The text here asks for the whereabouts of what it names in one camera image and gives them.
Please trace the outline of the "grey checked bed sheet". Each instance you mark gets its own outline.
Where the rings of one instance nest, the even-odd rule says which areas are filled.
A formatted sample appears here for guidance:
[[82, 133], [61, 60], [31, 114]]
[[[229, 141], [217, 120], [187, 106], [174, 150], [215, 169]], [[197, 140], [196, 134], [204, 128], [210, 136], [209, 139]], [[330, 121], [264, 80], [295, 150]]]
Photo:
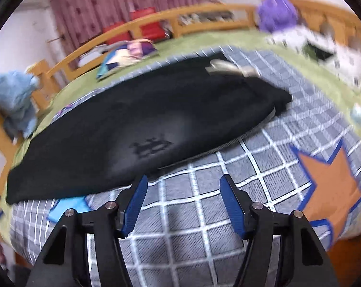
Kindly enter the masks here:
[[[342, 143], [361, 187], [361, 133], [312, 84], [314, 79], [329, 79], [328, 74], [301, 74], [269, 50], [224, 46], [220, 51], [287, 88], [292, 105], [256, 133], [150, 179], [138, 223], [121, 242], [134, 286], [233, 284], [247, 246], [233, 232], [224, 210], [219, 193], [224, 174], [252, 199], [289, 213], [308, 198], [310, 189], [293, 148], [328, 161]], [[361, 234], [361, 202], [349, 213], [341, 234]]]

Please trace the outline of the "wooden bed frame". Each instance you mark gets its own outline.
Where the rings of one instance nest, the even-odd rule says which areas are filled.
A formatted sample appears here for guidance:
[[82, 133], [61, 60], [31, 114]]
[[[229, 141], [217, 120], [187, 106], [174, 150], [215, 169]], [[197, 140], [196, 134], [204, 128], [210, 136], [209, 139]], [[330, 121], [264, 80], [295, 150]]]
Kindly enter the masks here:
[[[357, 15], [316, 0], [289, 1], [311, 30], [319, 31], [320, 27], [332, 27], [337, 43], [347, 46], [356, 44], [361, 49], [361, 20]], [[162, 12], [146, 12], [132, 21], [114, 25], [74, 50], [54, 67], [49, 67], [45, 60], [32, 65], [29, 70], [41, 80], [42, 87], [31, 94], [30, 100], [37, 115], [42, 115], [61, 90], [54, 75], [62, 71], [71, 82], [96, 68], [105, 59], [105, 55], [100, 55], [76, 68], [71, 67], [71, 62], [78, 60], [81, 55], [98, 45], [113, 45], [116, 37], [127, 35], [130, 39], [152, 40], [157, 30], [168, 32], [173, 38], [181, 38], [187, 34], [211, 30], [257, 29], [260, 26], [257, 9], [256, 5], [238, 3], [202, 3]]]

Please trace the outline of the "red chair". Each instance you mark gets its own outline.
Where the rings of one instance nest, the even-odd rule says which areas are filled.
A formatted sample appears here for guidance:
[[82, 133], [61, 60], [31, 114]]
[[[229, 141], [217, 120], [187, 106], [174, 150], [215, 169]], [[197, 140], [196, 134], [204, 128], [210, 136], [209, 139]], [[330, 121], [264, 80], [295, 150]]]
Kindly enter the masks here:
[[[108, 32], [109, 30], [112, 30], [116, 27], [119, 27], [119, 26], [122, 26], [123, 24], [125, 24], [124, 21], [121, 21], [121, 22], [116, 22], [108, 27], [105, 27], [103, 28], [103, 33], [106, 33]], [[132, 40], [132, 37], [130, 35], [130, 32], [129, 31], [126, 31], [124, 33], [121, 33], [121, 34], [116, 34], [113, 38], [110, 38], [106, 41], [106, 44], [107, 45], [113, 45], [117, 42], [122, 42], [122, 41], [130, 41]]]
[[[130, 17], [132, 20], [145, 17], [154, 14], [156, 9], [154, 7], [148, 7], [132, 11]], [[150, 39], [152, 42], [159, 42], [168, 38], [167, 31], [161, 25], [161, 22], [152, 22], [140, 27], [143, 38]]]

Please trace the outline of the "black pants with white stripe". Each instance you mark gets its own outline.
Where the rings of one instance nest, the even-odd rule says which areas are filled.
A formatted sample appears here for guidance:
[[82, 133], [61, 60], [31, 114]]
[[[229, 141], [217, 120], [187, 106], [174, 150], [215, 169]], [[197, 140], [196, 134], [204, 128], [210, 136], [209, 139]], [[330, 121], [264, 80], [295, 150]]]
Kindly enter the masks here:
[[8, 175], [6, 202], [127, 186], [237, 139], [292, 100], [259, 77], [209, 73], [212, 60], [197, 56], [160, 67], [74, 107], [31, 141]]

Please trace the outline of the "colourful patchwork pillow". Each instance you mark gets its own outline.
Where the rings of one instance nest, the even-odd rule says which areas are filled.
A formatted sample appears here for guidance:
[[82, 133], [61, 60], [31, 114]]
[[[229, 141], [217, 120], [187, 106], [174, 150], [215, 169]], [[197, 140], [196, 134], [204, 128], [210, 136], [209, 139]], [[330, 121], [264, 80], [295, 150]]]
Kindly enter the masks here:
[[157, 54], [158, 49], [150, 39], [141, 38], [117, 42], [98, 68], [96, 79], [101, 81], [120, 69], [133, 66]]

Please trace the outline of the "purple plush toy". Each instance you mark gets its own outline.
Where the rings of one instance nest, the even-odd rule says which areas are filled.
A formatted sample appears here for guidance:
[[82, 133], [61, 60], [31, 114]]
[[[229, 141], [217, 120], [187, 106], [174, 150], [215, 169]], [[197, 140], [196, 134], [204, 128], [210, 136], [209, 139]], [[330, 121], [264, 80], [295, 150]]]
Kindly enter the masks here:
[[257, 15], [259, 29], [267, 33], [295, 27], [299, 19], [290, 0], [263, 0]]

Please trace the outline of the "white black patterned cloth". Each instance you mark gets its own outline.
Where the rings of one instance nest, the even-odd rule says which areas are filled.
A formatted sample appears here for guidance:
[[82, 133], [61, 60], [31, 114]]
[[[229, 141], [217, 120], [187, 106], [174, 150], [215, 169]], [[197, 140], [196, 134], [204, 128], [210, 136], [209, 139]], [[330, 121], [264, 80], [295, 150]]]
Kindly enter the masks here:
[[279, 45], [323, 66], [338, 80], [361, 91], [361, 52], [338, 44], [333, 39], [304, 26], [277, 31], [266, 37], [269, 44]]

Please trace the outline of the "green blanket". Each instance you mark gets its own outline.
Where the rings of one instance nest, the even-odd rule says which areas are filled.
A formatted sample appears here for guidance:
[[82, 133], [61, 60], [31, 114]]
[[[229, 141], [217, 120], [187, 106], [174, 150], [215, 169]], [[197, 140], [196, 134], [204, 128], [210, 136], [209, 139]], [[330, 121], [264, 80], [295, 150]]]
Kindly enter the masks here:
[[[227, 59], [225, 54], [220, 51], [220, 48], [224, 46], [234, 46], [249, 51], [269, 50], [281, 57], [284, 61], [292, 63], [293, 67], [301, 74], [309, 76], [317, 73], [328, 74], [329, 79], [314, 79], [312, 80], [312, 84], [330, 100], [334, 101], [336, 108], [343, 115], [345, 114], [345, 104], [355, 97], [353, 91], [346, 84], [338, 80], [335, 75], [323, 66], [317, 64], [316, 61], [299, 55], [288, 48], [269, 44], [266, 40], [266, 35], [263, 33], [247, 30], [233, 33], [195, 34], [189, 37], [166, 41], [158, 46], [157, 55], [140, 61], [133, 66], [120, 69], [101, 81], [96, 79], [96, 70], [89, 71], [72, 81], [55, 97], [50, 111], [37, 127], [33, 137], [24, 141], [20, 146], [14, 158], [13, 168], [20, 164], [31, 141], [46, 127], [74, 107], [108, 88], [160, 67], [174, 64], [188, 58], [209, 56], [213, 59], [207, 67], [209, 73], [259, 77], [268, 81], [255, 67], [238, 65]], [[291, 94], [287, 88], [273, 83], [271, 84]], [[283, 115], [292, 105], [292, 102], [293, 96], [283, 112], [263, 121], [256, 128], [253, 128], [251, 131], [233, 141], [256, 133], [273, 119]], [[345, 119], [352, 125], [356, 133], [361, 133], [355, 129], [349, 118], [345, 117]], [[217, 152], [233, 141], [219, 148], [196, 155], [195, 157], [165, 166], [152, 174], [146, 175], [148, 187], [150, 179], [157, 175], [159, 171], [206, 154]], [[336, 241], [345, 239], [341, 233], [346, 224], [346, 219], [349, 213], [361, 202], [360, 183], [352, 172], [350, 159], [342, 143], [337, 144], [328, 161], [315, 157], [299, 148], [293, 148], [293, 152], [305, 176], [310, 181], [308, 198], [296, 209], [301, 210], [305, 214], [312, 226], [314, 226], [324, 246], [329, 248]], [[61, 199], [33, 199], [20, 201], [16, 204], [8, 204], [6, 202], [4, 207], [5, 217], [0, 221], [1, 235], [16, 251], [26, 254], [28, 259], [34, 260], [40, 253], [56, 222], [66, 209], [98, 209], [107, 201], [114, 200], [116, 196], [122, 190], [128, 188], [134, 180], [127, 186], [86, 196]]]

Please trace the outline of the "light blue towel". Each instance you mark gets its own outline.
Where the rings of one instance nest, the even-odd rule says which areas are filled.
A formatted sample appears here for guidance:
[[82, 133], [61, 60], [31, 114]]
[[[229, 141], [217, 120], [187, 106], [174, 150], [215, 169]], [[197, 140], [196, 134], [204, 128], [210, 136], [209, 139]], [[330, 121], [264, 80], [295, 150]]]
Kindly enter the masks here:
[[0, 74], [0, 113], [3, 127], [10, 139], [22, 135], [29, 138], [36, 129], [36, 110], [31, 101], [40, 89], [40, 79], [31, 73], [10, 71]]

